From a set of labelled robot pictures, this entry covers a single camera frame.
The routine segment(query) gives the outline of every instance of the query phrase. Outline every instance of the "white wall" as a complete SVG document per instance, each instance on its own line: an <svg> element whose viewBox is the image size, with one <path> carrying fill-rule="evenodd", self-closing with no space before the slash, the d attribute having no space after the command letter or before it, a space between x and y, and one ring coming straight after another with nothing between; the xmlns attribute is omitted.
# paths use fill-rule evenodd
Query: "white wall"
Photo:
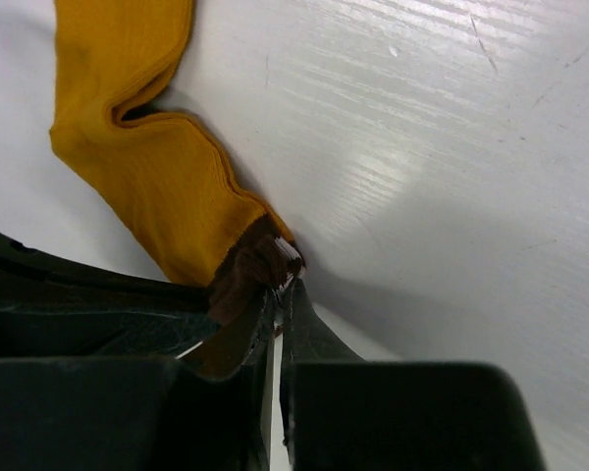
<svg viewBox="0 0 589 471"><path fill-rule="evenodd" d="M198 3L163 102L291 224L318 305L504 366L551 469L589 470L589 0ZM49 0L0 1L0 230L161 278L50 152L53 33Z"/></svg>

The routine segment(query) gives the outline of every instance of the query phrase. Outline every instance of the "brown fabric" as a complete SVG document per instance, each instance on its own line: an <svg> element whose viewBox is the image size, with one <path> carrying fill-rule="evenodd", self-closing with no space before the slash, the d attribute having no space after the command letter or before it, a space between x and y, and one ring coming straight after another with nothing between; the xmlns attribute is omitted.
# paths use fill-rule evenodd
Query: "brown fabric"
<svg viewBox="0 0 589 471"><path fill-rule="evenodd" d="M210 286L209 316L222 325L236 319L263 288L278 289L297 276L303 261L287 260L275 242L280 233L269 216L252 223L231 248Z"/></svg>

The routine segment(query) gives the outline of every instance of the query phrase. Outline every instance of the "black plastic part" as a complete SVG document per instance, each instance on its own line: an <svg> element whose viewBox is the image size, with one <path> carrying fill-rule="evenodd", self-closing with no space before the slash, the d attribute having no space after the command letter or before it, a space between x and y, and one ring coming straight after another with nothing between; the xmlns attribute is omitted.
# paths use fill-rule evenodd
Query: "black plastic part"
<svg viewBox="0 0 589 471"><path fill-rule="evenodd" d="M363 361L318 317L305 285L296 280L286 292L282 303L284 340L280 407L284 425L284 444L291 440L290 408L294 366L307 361Z"/></svg>
<svg viewBox="0 0 589 471"><path fill-rule="evenodd" d="M127 277L0 234L0 357L176 355L213 335L200 289Z"/></svg>
<svg viewBox="0 0 589 471"><path fill-rule="evenodd" d="M252 367L165 358L0 360L0 471L242 470Z"/></svg>
<svg viewBox="0 0 589 471"><path fill-rule="evenodd" d="M297 364L295 471L543 471L514 383L470 364Z"/></svg>

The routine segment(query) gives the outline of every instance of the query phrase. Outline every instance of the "yellow cloth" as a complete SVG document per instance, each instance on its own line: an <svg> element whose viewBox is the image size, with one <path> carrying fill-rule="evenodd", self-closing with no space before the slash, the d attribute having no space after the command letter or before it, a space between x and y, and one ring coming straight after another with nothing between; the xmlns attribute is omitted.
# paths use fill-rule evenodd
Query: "yellow cloth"
<svg viewBox="0 0 589 471"><path fill-rule="evenodd" d="M56 0L52 148L93 186L168 278L209 287L230 248L269 215L194 118L130 110L160 93L186 47L191 0Z"/></svg>

